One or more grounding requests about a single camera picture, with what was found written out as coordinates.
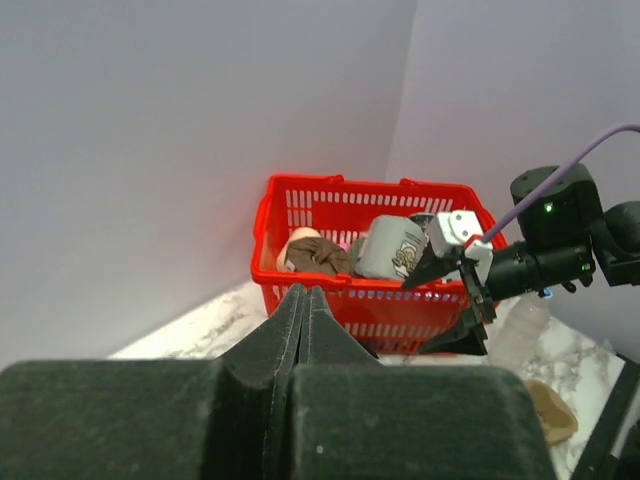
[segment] plastic basket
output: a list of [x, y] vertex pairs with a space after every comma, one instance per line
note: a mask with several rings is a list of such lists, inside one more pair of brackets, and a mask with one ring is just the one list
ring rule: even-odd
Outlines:
[[[408, 216], [458, 209], [476, 212], [483, 229], [494, 223], [467, 186], [402, 179], [398, 184], [346, 181], [330, 177], [274, 175], [256, 214], [251, 260], [253, 280], [262, 287], [269, 314], [294, 283], [320, 286], [336, 320], [367, 348], [378, 353], [416, 353], [418, 346], [449, 328], [468, 304], [462, 282], [441, 281], [410, 292], [393, 280], [278, 272], [275, 260], [300, 226], [334, 242], [353, 242], [379, 215]], [[494, 248], [507, 245], [502, 235]]]

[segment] plastic bottle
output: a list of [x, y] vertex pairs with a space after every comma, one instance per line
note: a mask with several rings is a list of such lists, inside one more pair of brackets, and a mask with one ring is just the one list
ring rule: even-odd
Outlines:
[[513, 306], [503, 327], [493, 339], [488, 352], [488, 363], [519, 373], [522, 363], [532, 354], [535, 343], [549, 324], [549, 300], [537, 292], [523, 295]]

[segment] purple cable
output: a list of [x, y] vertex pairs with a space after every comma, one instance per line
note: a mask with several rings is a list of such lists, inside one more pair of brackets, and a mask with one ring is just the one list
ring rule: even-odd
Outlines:
[[513, 207], [509, 212], [502, 217], [500, 220], [496, 222], [496, 224], [489, 229], [487, 233], [482, 237], [482, 242], [488, 243], [493, 237], [495, 237], [504, 227], [506, 227], [514, 218], [524, 212], [527, 208], [529, 208], [533, 202], [538, 200], [544, 192], [547, 191], [551, 185], [556, 183], [560, 178], [564, 176], [569, 170], [571, 170], [576, 163], [586, 157], [594, 148], [604, 142], [607, 138], [612, 137], [616, 133], [620, 132], [637, 132], [640, 133], [640, 124], [637, 123], [624, 123], [621, 125], [614, 125], [613, 127], [608, 128], [596, 138], [594, 138], [584, 150], [582, 150], [578, 155], [569, 159], [564, 164], [560, 165], [549, 177], [538, 185], [529, 195], [524, 197], [521, 202], [519, 202], [515, 207]]

